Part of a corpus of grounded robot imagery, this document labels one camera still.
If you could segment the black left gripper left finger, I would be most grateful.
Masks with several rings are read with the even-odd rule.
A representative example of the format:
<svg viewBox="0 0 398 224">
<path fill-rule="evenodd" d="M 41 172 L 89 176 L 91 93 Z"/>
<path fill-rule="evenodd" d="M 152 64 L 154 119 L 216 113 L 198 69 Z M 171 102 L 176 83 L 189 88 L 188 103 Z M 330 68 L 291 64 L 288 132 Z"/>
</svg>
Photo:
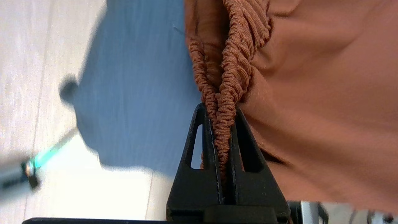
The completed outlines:
<svg viewBox="0 0 398 224">
<path fill-rule="evenodd" d="M 197 129 L 202 126 L 204 168 L 191 167 Z M 211 121 L 204 103 L 194 110 L 187 139 L 166 204 L 167 218 L 203 218 L 207 207 L 223 201 Z"/>
</svg>

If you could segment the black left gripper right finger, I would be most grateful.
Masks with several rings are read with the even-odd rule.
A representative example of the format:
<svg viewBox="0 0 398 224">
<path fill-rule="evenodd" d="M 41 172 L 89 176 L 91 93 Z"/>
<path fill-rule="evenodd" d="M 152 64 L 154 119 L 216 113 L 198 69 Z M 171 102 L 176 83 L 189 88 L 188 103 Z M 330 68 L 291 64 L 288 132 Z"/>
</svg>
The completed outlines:
<svg viewBox="0 0 398 224">
<path fill-rule="evenodd" d="M 231 169 L 237 205 L 269 207 L 277 216 L 290 215 L 288 203 L 240 108 L 236 108 L 231 127 Z"/>
</svg>

